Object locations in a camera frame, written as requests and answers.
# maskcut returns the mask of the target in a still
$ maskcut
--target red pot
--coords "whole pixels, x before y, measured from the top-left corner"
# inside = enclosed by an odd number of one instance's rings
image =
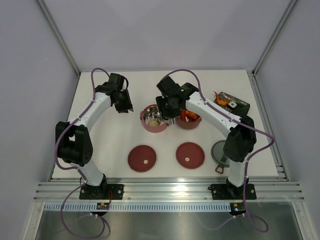
[[[200,117],[196,121],[182,121],[181,118],[177,116],[174,121],[182,129],[195,129],[202,121],[202,118]]]

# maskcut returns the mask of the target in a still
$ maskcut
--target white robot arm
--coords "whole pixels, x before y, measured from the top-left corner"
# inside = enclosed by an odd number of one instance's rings
[[[208,103],[238,122],[254,127],[254,121],[248,116],[241,118],[234,115],[207,98],[203,101],[198,88],[190,83],[179,86],[167,76],[157,84],[157,87],[162,96],[156,97],[156,103],[163,119],[178,117],[181,109],[187,109],[207,120],[226,137],[223,152],[230,160],[227,184],[240,188],[244,184],[246,159],[257,142],[256,133],[230,121],[209,107]]]
[[[90,199],[100,199],[106,194],[107,180],[92,159],[93,146],[89,132],[100,116],[112,105],[115,106],[118,113],[133,111],[128,89],[123,89],[125,80],[128,87],[128,80],[124,76],[111,73],[108,82],[95,88],[94,100],[91,100],[80,114],[70,119],[69,122],[59,122],[55,127],[57,141],[67,126],[79,119],[62,137],[58,145],[57,156],[81,170],[87,179],[85,189],[81,191],[86,194],[89,192],[87,195],[90,195]]]
[[[211,105],[215,104],[214,102],[207,99],[207,103]],[[224,112],[227,115],[230,115],[233,119],[241,121],[241,117],[234,115],[222,107],[216,105],[220,111]],[[210,124],[215,126],[226,138],[230,134],[232,128],[237,126],[236,123],[233,121],[229,121],[227,118],[222,116],[221,114],[214,111],[212,108],[208,107],[206,103],[201,99],[199,92],[194,92],[190,95],[190,99],[185,102],[185,108],[191,112],[194,112],[201,116],[203,119],[207,120]],[[240,187],[244,184],[244,174],[245,174],[245,163],[246,160],[243,162],[235,162],[230,160],[230,171],[228,180],[231,184],[236,187]]]

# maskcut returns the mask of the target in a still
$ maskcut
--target orange object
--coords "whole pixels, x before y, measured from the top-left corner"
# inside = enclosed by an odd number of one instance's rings
[[[187,117],[186,111],[181,111],[180,119],[186,122],[187,121],[186,117]]]
[[[191,120],[192,122],[198,120],[199,118],[199,116],[192,111],[186,110],[185,114],[189,118],[189,120]]]
[[[214,92],[215,93],[215,101],[216,101],[216,104],[220,105],[220,106],[225,106],[225,105],[228,105],[229,104],[229,101],[228,100],[222,100],[219,98],[219,95],[218,93]]]
[[[180,128],[189,130],[196,128],[202,121],[202,118],[199,117],[196,121],[182,121],[180,117],[176,117],[174,121]]]

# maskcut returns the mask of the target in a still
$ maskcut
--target white table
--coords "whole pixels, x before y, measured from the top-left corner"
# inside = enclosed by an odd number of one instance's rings
[[[150,133],[146,131],[140,121],[140,112],[148,105],[155,104],[156,96],[161,93],[156,85],[169,71],[127,71],[118,72],[129,80],[129,94],[134,112],[119,114],[114,107],[102,114],[90,132],[93,144],[93,160],[98,169],[107,178],[174,178],[174,177],[225,177],[229,174],[226,168],[224,174],[215,172],[217,164],[213,161],[210,151],[212,145],[223,140],[224,136],[207,121],[192,130],[184,130],[177,125],[167,127],[163,132]],[[250,103],[248,115],[253,118],[255,127],[263,130],[257,103],[251,84],[245,70],[199,70],[198,75],[201,88],[206,97],[215,99],[214,91],[226,92]],[[79,113],[84,105],[92,98],[90,72],[81,74],[70,118]],[[182,85],[186,82],[197,85],[194,77],[187,72],[177,72],[171,75],[172,79]],[[108,81],[103,72],[94,74],[95,85]],[[259,133],[254,150],[268,144],[267,138]],[[202,166],[196,169],[182,167],[176,159],[177,147],[185,142],[194,142],[200,145],[205,152]],[[136,172],[128,165],[128,154],[138,145],[151,146],[157,160],[154,167],[147,172]],[[68,164],[60,159],[61,165]],[[256,155],[249,164],[250,177],[277,177],[277,169],[270,149]],[[79,178],[75,170],[61,170],[55,167],[52,178],[68,179]]]

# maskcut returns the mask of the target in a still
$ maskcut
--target metal frame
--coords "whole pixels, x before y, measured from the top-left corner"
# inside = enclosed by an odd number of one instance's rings
[[[253,70],[253,75],[254,76],[256,76],[257,73],[259,72],[262,64],[266,60],[269,52],[271,51],[272,47],[274,46],[274,44],[275,44],[276,40],[278,39],[280,33],[284,29],[284,26],[285,26],[289,16],[291,15],[293,10],[297,6],[298,2],[299,2],[299,0],[291,0],[289,2],[289,4],[287,5],[284,13],[282,14],[282,17],[281,17],[280,21],[278,22],[277,26],[275,27],[275,30],[273,31],[273,33],[271,35],[271,38],[269,39],[267,45],[265,46],[265,48],[264,48],[264,50],[262,52],[262,55],[260,56],[257,64],[254,67],[254,70]]]
[[[80,77],[80,70],[75,62],[68,46],[66,45],[48,7],[44,0],[35,0],[39,9],[43,13],[44,18],[49,24],[53,35],[61,46],[66,58],[68,59],[75,74]],[[268,118],[264,99],[257,81],[257,73],[266,60],[269,52],[283,30],[289,16],[293,12],[299,0],[291,0],[285,9],[279,23],[277,24],[271,38],[269,39],[259,61],[257,62],[253,72],[248,72],[248,77],[253,89],[256,102],[259,107],[259,112],[262,118],[265,130],[274,135],[271,122]],[[285,163],[281,157],[280,149],[277,144],[271,149],[272,155],[277,167],[279,177],[277,178],[251,178],[250,182],[255,184],[257,200],[249,202],[292,202],[294,212],[304,239],[317,239],[316,233],[312,228],[308,211],[305,206],[304,196],[302,194],[298,182],[289,181],[289,176],[285,168]],[[147,203],[160,203],[174,205],[177,203],[185,204],[207,204],[219,203],[213,201],[211,192],[208,186],[212,183],[222,183],[226,180],[225,177],[216,178],[110,178],[109,183],[124,184],[123,200],[114,201],[117,206],[123,205],[144,205]],[[49,182],[41,182],[38,185],[34,202],[32,205],[32,214],[28,223],[24,239],[33,240],[36,237],[40,219],[45,208],[46,202],[58,201],[62,202],[67,194],[79,186],[79,179],[51,179]],[[99,201],[85,201],[82,200],[81,204],[94,203]],[[79,193],[75,192],[68,200],[70,205],[79,204]]]
[[[71,52],[68,49],[68,46],[65,42],[65,40],[63,39],[57,24],[55,23],[47,5],[45,4],[45,2],[43,0],[35,0],[35,2],[37,3],[40,11],[42,12],[45,20],[47,21],[48,25],[50,26],[52,33],[57,41],[57,43],[60,45],[63,53],[65,54],[66,59],[69,61],[70,66],[72,67],[73,71],[75,72],[75,74],[78,76],[78,78],[80,77],[80,70],[78,68],[78,65],[74,59],[74,57],[71,55]]]

